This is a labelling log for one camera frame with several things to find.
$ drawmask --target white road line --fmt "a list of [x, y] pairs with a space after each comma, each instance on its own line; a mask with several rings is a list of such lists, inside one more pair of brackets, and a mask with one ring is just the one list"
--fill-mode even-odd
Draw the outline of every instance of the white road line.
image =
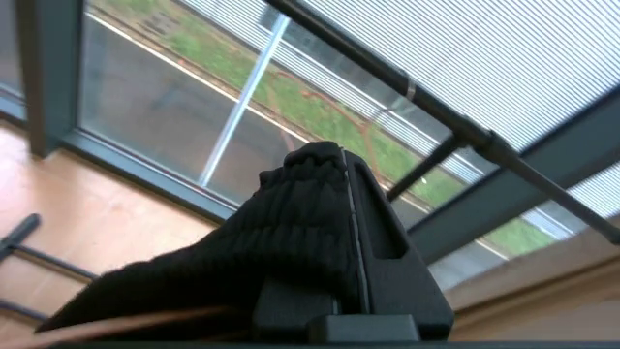
[[[115, 26], [107, 23], [106, 21], [98, 18], [97, 16], [94, 16], [92, 14], [87, 13], [87, 16], [91, 17], [93, 20], [96, 20], [98, 23], [100, 23], [101, 25], [105, 26], [107, 29], [109, 29], [110, 31], [118, 34], [119, 36], [121, 36], [122, 38], [131, 41], [132, 43], [134, 43], [135, 45], [139, 46], [140, 48], [146, 50], [147, 52], [151, 53], [152, 55], [156, 56], [157, 58], [163, 60], [164, 62], [172, 65], [172, 67], [180, 70], [181, 72], [189, 75], [190, 77], [196, 79], [197, 81], [199, 81], [200, 83], [206, 85], [207, 87], [209, 87], [212, 90], [215, 90], [216, 92], [220, 93], [221, 95], [227, 97], [228, 99], [230, 99], [233, 102], [237, 102], [238, 98], [233, 97], [232, 95], [230, 95], [229, 93], [227, 93], [226, 91], [222, 90], [221, 88], [217, 87], [216, 85], [210, 83], [209, 81], [201, 78], [200, 76], [198, 76], [197, 74], [194, 74], [193, 72], [189, 71], [187, 68], [183, 67], [182, 65], [174, 62], [173, 60], [169, 59], [168, 57], [166, 57], [165, 55], [163, 55], [162, 53], [154, 50], [153, 48], [148, 47], [147, 45], [134, 40], [134, 38], [132, 38], [129, 34], [125, 33], [124, 31], [120, 30], [119, 28], [116, 28]], [[295, 131], [287, 128], [286, 126], [283, 126], [279, 123], [277, 123], [276, 121], [272, 120], [270, 117], [267, 117], [266, 115], [264, 115], [263, 113], [261, 113], [260, 111], [257, 111], [255, 109], [253, 109], [252, 107], [247, 107], [247, 109], [251, 112], [253, 112], [254, 114], [258, 115], [260, 118], [268, 121], [269, 123], [271, 123], [272, 125], [286, 131], [288, 134], [290, 134], [291, 136], [297, 138], [298, 140], [304, 142], [304, 143], [309, 143], [310, 141], [306, 140], [305, 138], [303, 138], [301, 135], [299, 135], [298, 133], [296, 133]], [[388, 190], [388, 187], [385, 186], [384, 184], [379, 184], [381, 186], [382, 189], [384, 190]], [[424, 212], [425, 214], [430, 213], [430, 210], [411, 202], [410, 200], [407, 200], [405, 198], [401, 198], [401, 200], [403, 200], [404, 202], [408, 203], [411, 206], [414, 206], [415, 208], [419, 209], [420, 211]], [[479, 240], [476, 240], [476, 243], [479, 244], [480, 246], [482, 246], [483, 248], [489, 250], [490, 252], [492, 252], [493, 254], [501, 257], [504, 260], [508, 260], [508, 257], [506, 257], [505, 255], [501, 254], [500, 252], [492, 249], [490, 246], [488, 246], [487, 244], [480, 242]]]

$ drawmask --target gray metal beam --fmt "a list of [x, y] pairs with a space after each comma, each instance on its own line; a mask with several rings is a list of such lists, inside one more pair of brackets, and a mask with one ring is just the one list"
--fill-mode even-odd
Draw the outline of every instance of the gray metal beam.
[[30, 150], [45, 157], [75, 126], [83, 1], [15, 1]]
[[[620, 87], [579, 112], [522, 154], [541, 174], [563, 188], [620, 160]], [[506, 170], [472, 185], [409, 228], [427, 264], [501, 226], [547, 197]]]

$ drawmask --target black cloth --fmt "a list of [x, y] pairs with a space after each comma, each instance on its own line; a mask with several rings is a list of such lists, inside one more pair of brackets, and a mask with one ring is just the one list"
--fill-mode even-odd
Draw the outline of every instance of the black cloth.
[[309, 143], [197, 243], [94, 280], [38, 332], [215, 304], [251, 311], [267, 275], [357, 302], [348, 184], [336, 143]]

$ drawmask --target floor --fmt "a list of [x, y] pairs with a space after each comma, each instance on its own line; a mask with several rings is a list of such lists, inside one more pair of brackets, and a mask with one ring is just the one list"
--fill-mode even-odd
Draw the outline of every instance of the floor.
[[[96, 273], [186, 246], [215, 227], [67, 151], [32, 158], [23, 133], [4, 121], [0, 193], [0, 236], [40, 213], [43, 223], [25, 244]], [[83, 286], [17, 256], [0, 263], [0, 298], [45, 314]], [[0, 342], [32, 330], [0, 313]]]

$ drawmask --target road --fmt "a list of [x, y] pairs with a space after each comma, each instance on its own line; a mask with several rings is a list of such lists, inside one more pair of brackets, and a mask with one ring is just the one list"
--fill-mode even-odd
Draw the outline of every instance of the road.
[[[235, 100], [190, 77], [155, 52], [101, 23], [86, 21], [81, 124], [187, 178], [197, 180]], [[208, 185], [242, 203], [258, 188], [258, 173], [276, 168], [303, 141], [246, 111]], [[399, 202], [408, 226], [425, 213]], [[474, 243], [432, 267], [443, 287], [504, 260]]]

